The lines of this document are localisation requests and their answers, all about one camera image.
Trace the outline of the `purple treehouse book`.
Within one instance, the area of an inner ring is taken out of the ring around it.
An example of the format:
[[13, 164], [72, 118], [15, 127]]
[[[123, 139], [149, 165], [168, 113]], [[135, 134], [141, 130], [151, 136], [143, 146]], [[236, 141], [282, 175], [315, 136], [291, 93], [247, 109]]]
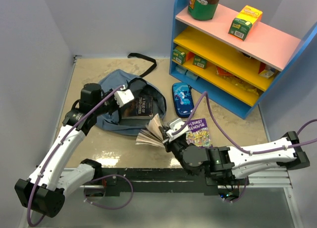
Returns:
[[212, 147], [210, 131], [205, 118], [190, 120], [189, 131], [186, 134], [188, 144], [194, 144], [200, 148]]

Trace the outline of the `green treehouse book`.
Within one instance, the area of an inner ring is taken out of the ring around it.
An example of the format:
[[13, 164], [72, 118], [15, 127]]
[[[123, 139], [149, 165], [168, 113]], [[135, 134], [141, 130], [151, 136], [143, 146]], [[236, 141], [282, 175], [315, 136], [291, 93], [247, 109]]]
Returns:
[[156, 114], [146, 125], [145, 129], [141, 129], [136, 138], [136, 145], [151, 145], [164, 148], [162, 129], [164, 126], [159, 114]]

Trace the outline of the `blue student backpack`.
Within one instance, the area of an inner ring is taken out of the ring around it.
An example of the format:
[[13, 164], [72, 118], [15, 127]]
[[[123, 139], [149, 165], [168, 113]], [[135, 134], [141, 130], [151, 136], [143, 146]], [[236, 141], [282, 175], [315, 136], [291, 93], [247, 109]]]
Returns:
[[[153, 84], [147, 82], [144, 77], [150, 74], [157, 66], [155, 59], [139, 53], [130, 53], [128, 57], [137, 57], [153, 63], [143, 74], [135, 75], [117, 69], [102, 79], [99, 84], [104, 91], [114, 89], [120, 85], [130, 88], [137, 96], [149, 95], [153, 97], [153, 117], [159, 114], [163, 119], [166, 115], [167, 105], [163, 94]], [[145, 129], [151, 119], [122, 119], [121, 107], [119, 110], [110, 113], [104, 113], [97, 118], [96, 127], [121, 135], [137, 136], [141, 129]]]

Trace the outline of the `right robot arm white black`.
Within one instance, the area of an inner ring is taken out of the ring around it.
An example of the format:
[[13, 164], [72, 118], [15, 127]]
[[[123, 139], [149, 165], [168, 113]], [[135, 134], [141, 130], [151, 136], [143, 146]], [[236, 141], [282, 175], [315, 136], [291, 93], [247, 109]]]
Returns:
[[280, 139], [241, 150], [234, 146], [199, 148], [188, 144], [186, 136], [166, 138], [163, 145], [171, 152], [189, 175], [204, 176], [207, 185], [236, 185], [247, 183], [247, 177], [267, 169], [285, 167], [299, 170], [310, 166], [307, 154], [302, 150], [294, 131]]

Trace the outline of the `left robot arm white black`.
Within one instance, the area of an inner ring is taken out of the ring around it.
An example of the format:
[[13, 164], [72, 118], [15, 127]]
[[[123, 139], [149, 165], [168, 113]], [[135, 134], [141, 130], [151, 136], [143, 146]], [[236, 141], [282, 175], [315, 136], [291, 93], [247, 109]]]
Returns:
[[50, 218], [62, 209], [66, 198], [86, 182], [98, 184], [103, 178], [101, 164], [85, 159], [63, 176], [70, 157], [97, 123], [98, 116], [122, 106], [119, 93], [125, 86], [104, 92], [97, 83], [84, 85], [80, 99], [66, 113], [56, 140], [41, 163], [27, 179], [19, 179], [14, 190], [27, 214], [37, 212]]

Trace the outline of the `yellow snack bag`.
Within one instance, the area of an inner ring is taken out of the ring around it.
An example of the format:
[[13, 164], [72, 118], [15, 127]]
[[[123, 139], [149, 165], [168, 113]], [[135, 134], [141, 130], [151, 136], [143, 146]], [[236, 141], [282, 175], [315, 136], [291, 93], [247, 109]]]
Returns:
[[238, 87], [246, 92], [255, 94], [257, 96], [260, 96], [263, 93], [263, 91], [261, 91], [257, 87], [249, 84], [248, 82], [241, 80], [240, 78], [237, 78], [234, 76], [229, 76], [226, 78], [226, 80], [228, 82], [230, 82], [231, 84], [233, 84], [234, 86], [236, 86], [236, 87]]

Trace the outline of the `blue patterned pencil case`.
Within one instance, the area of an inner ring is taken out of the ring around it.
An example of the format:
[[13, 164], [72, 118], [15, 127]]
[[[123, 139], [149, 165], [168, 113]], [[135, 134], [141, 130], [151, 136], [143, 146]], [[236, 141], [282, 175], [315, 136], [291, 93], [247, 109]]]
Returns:
[[188, 118], [194, 109], [191, 87], [184, 82], [174, 83], [172, 85], [172, 95], [177, 116]]

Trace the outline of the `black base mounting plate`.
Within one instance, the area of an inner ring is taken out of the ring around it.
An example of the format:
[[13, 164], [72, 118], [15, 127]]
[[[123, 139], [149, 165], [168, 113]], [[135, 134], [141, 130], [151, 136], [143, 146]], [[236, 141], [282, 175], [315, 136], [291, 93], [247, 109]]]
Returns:
[[188, 175], [183, 169], [176, 168], [102, 168], [96, 177], [108, 176], [99, 181], [89, 181], [86, 185], [97, 185], [106, 190], [106, 196], [119, 196], [122, 192], [135, 193], [200, 193], [217, 196], [231, 186], [248, 185], [247, 178], [224, 181], [212, 180], [203, 173], [199, 176]]

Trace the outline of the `light blue box right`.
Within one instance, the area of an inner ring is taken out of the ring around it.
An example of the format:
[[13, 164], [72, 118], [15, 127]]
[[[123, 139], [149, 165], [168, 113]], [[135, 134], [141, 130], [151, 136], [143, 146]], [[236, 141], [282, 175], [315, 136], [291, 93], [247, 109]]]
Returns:
[[195, 73], [193, 73], [189, 70], [186, 72], [186, 76], [192, 80], [195, 80], [195, 81], [199, 78], [198, 75], [196, 75]]

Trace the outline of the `light blue box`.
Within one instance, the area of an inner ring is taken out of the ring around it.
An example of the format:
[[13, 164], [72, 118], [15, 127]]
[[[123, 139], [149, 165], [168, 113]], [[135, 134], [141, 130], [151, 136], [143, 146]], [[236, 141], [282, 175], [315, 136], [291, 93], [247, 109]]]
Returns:
[[184, 68], [184, 67], [182, 67], [182, 66], [180, 66], [180, 65], [177, 65], [177, 66], [175, 67], [175, 70], [176, 70], [177, 72], [179, 72], [180, 74], [182, 74], [182, 75], [185, 75], [186, 72], [187, 72], [187, 69]]
[[193, 73], [189, 70], [186, 72], [186, 76], [192, 80], [195, 80], [195, 81], [199, 78], [198, 75], [196, 75], [195, 73]]

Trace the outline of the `light blue box left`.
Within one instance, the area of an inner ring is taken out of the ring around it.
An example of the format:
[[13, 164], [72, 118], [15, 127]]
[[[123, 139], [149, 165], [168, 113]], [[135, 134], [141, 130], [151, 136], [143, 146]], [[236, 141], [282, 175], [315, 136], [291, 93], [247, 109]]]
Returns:
[[180, 74], [182, 74], [182, 75], [185, 75], [186, 72], [187, 72], [187, 69], [184, 68], [184, 67], [182, 67], [182, 66], [180, 66], [180, 65], [177, 65], [177, 66], [175, 67], [175, 70], [176, 70], [177, 72], [179, 72]]

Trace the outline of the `orange snack packet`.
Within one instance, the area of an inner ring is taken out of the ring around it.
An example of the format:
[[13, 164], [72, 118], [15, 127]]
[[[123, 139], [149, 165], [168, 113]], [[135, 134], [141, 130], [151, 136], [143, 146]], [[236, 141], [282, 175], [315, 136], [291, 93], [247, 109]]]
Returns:
[[216, 66], [216, 73], [218, 76], [234, 76], [232, 73], [224, 70], [223, 68]]

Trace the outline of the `green box middle shelf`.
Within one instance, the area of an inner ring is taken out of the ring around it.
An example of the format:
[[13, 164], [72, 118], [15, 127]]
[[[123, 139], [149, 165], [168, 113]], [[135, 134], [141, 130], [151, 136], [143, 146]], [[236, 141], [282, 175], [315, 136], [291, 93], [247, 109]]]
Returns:
[[207, 64], [208, 64], [208, 61], [206, 59], [204, 59], [198, 55], [194, 56], [193, 65], [195, 65], [199, 68], [202, 68], [202, 69], [206, 69]]

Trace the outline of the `green box shelf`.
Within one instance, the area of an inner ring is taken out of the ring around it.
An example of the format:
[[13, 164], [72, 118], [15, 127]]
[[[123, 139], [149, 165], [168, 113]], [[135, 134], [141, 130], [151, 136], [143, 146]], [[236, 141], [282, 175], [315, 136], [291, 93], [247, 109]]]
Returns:
[[183, 47], [177, 46], [173, 49], [172, 59], [178, 64], [183, 64], [186, 61], [186, 51]]
[[208, 61], [206, 59], [204, 59], [198, 55], [194, 56], [193, 65], [195, 65], [199, 68], [202, 68], [202, 69], [206, 69], [207, 64], [208, 64]]

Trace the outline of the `green box left shelf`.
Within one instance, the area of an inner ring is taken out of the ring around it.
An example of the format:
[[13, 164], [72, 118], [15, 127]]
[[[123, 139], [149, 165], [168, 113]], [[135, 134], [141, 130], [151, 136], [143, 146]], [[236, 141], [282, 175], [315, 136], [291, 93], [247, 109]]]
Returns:
[[183, 64], [186, 61], [186, 51], [183, 47], [177, 46], [173, 49], [172, 59], [178, 64]]

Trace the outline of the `colourful wooden shelf unit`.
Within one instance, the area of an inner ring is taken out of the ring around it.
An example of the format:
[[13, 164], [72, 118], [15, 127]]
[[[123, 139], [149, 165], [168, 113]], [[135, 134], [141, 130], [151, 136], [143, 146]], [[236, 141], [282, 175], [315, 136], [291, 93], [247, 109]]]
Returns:
[[[246, 40], [228, 34], [230, 23], [237, 12], [219, 5], [213, 19], [198, 21], [188, 14], [189, 0], [175, 0], [172, 47], [182, 46], [206, 59], [206, 69], [193, 65], [191, 59], [183, 66], [199, 78], [195, 81], [175, 70], [179, 65], [170, 62], [169, 73], [198, 92], [208, 92], [209, 98], [240, 118], [246, 118], [265, 98], [284, 73], [305, 50], [317, 34], [316, 26], [302, 39], [264, 23], [258, 23]], [[258, 75], [261, 62], [278, 70], [270, 79]], [[260, 96], [246, 92], [216, 74], [216, 66], [257, 87]]]

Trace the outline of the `red yellow box right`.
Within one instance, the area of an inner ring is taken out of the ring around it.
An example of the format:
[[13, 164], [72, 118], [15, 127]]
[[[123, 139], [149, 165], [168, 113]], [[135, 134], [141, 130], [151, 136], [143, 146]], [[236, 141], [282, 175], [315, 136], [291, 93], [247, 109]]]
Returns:
[[263, 62], [261, 62], [258, 75], [260, 77], [270, 79], [271, 77], [275, 76], [277, 74], [278, 70], [271, 67], [270, 65], [267, 65]]

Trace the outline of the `yellow green carton box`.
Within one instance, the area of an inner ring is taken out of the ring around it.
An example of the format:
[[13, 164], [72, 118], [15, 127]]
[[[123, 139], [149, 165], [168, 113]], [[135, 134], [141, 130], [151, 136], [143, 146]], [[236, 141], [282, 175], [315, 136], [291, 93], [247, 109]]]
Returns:
[[253, 28], [261, 21], [263, 12], [246, 5], [232, 20], [228, 34], [244, 41]]

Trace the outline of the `green brown canister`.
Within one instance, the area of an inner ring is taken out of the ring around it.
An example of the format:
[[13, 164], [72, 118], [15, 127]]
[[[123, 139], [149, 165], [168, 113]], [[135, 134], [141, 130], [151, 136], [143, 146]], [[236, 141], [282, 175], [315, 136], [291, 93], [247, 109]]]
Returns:
[[189, 0], [188, 13], [200, 21], [211, 20], [215, 14], [219, 0]]

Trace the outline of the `aluminium frame rail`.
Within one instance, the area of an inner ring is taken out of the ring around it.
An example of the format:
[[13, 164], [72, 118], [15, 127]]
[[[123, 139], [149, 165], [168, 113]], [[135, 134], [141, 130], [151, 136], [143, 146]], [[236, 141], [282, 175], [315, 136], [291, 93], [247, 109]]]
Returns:
[[[157, 68], [147, 75], [146, 79], [155, 85], [165, 96], [167, 113], [165, 121], [176, 117], [173, 108], [171, 86], [177, 79], [169, 74], [169, 59], [158, 58]], [[132, 74], [142, 74], [150, 63], [138, 58], [82, 58], [73, 59], [71, 78], [67, 95], [64, 99], [63, 112], [67, 112], [71, 104], [79, 97], [80, 90], [86, 83], [98, 82], [116, 69]], [[227, 145], [228, 140], [215, 126], [220, 126], [240, 145], [260, 144], [268, 141], [259, 108], [246, 119], [241, 119], [231, 111], [213, 101], [202, 101], [196, 118], [205, 118], [214, 145]], [[67, 162], [66, 167], [72, 169], [85, 158], [93, 159], [104, 168], [169, 168], [180, 167], [178, 161], [158, 147], [136, 145], [132, 136], [113, 132], [105, 132], [97, 127], [92, 128], [88, 137], [79, 145]], [[280, 191], [282, 196], [291, 196], [291, 181], [286, 169], [269, 169], [251, 175], [251, 188]]]

